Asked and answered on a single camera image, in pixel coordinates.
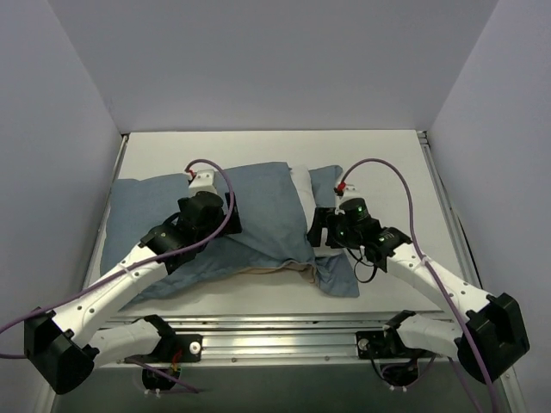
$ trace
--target gray floor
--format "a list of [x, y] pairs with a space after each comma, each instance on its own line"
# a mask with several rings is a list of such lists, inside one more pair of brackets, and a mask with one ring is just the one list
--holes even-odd
[[[182, 378], [206, 389], [200, 395], [147, 398], [133, 384], [138, 368], [102, 368], [75, 391], [57, 396], [65, 412], [461, 412], [474, 411], [446, 362], [407, 393], [389, 391], [368, 364], [342, 366], [202, 367]], [[485, 411], [486, 388], [470, 381]]]

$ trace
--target robotic arm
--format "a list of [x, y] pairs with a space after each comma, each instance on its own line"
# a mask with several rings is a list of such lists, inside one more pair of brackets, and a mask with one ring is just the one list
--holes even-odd
[[[212, 234], [225, 218], [223, 200], [214, 188], [214, 172], [202, 171], [189, 186], [191, 197], [180, 199], [180, 212], [152, 228], [130, 253], [105, 276], [121, 269], [126, 273], [94, 291], [46, 314], [25, 322], [25, 355], [58, 394], [80, 385], [96, 367], [135, 354], [169, 360], [180, 350], [197, 351], [198, 343], [183, 348], [175, 331], [159, 316], [141, 318], [122, 327], [99, 330], [122, 306], [152, 283], [162, 280], [204, 250], [206, 245], [162, 262], [152, 261], [128, 269], [135, 262], [190, 246]], [[411, 239], [396, 228], [381, 227], [372, 218], [363, 198], [348, 185], [338, 208], [317, 208], [308, 240], [360, 250], [380, 270], [410, 284], [455, 319], [424, 261], [439, 274], [450, 298], [459, 309], [481, 352], [492, 380], [529, 350], [529, 342], [517, 302], [507, 294], [494, 298], [469, 285], [413, 248]], [[219, 236], [240, 233], [236, 207]], [[456, 323], [436, 321], [403, 311], [387, 322], [385, 345], [400, 356], [405, 349], [425, 349], [459, 359], [477, 380], [483, 381], [474, 355]]]

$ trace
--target folded garment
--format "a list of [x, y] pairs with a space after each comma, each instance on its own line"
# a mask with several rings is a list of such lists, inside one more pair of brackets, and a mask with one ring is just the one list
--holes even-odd
[[[337, 179], [335, 174], [340, 171], [339, 167], [321, 169], [318, 175], [322, 178], [316, 179], [312, 171], [312, 185], [316, 181], [317, 187], [324, 187], [320, 180], [325, 179], [331, 192]], [[359, 295], [356, 278], [344, 254], [315, 256], [306, 239], [306, 216], [286, 163], [247, 165], [226, 172], [236, 195], [243, 232], [213, 240], [193, 261], [149, 286], [133, 303], [165, 298], [196, 282], [251, 268], [275, 269], [292, 264], [309, 268], [311, 279], [330, 295]], [[219, 193], [227, 191], [220, 174], [217, 173], [214, 180]], [[176, 201], [186, 196], [189, 196], [188, 183], [182, 174], [115, 182], [102, 253], [102, 273], [116, 265], [149, 229], [175, 212]]]

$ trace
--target white wall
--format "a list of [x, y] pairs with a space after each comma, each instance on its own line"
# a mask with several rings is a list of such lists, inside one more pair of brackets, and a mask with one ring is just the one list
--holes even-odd
[[[0, 324], [82, 286], [120, 142], [46, 0], [0, 2]], [[38, 383], [0, 360], [0, 411], [32, 411]]]
[[430, 131], [480, 276], [523, 308], [531, 412], [551, 392], [551, 2], [500, 0]]
[[496, 0], [50, 0], [123, 131], [426, 129]]

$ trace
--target white table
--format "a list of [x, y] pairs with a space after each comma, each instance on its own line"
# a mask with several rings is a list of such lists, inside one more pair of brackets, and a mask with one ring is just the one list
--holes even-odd
[[[182, 172], [192, 159], [207, 158], [223, 168], [285, 161], [290, 166], [318, 168], [340, 164], [347, 170], [365, 157], [393, 163], [405, 176], [413, 196], [415, 224], [424, 251], [461, 275], [436, 191], [414, 131], [326, 132], [219, 132], [132, 133], [120, 169], [120, 178], [146, 179]], [[363, 165], [348, 180], [367, 195], [371, 214], [386, 226], [408, 233], [406, 195], [397, 176], [379, 164]], [[105, 230], [93, 258], [90, 280], [99, 277]], [[359, 270], [368, 276], [369, 268]], [[361, 296], [344, 299], [328, 296], [293, 271], [275, 274], [239, 274], [204, 282], [169, 299], [150, 300], [121, 316], [309, 316], [351, 313], [395, 313], [404, 309], [436, 311], [421, 294], [388, 274], [360, 285]]]

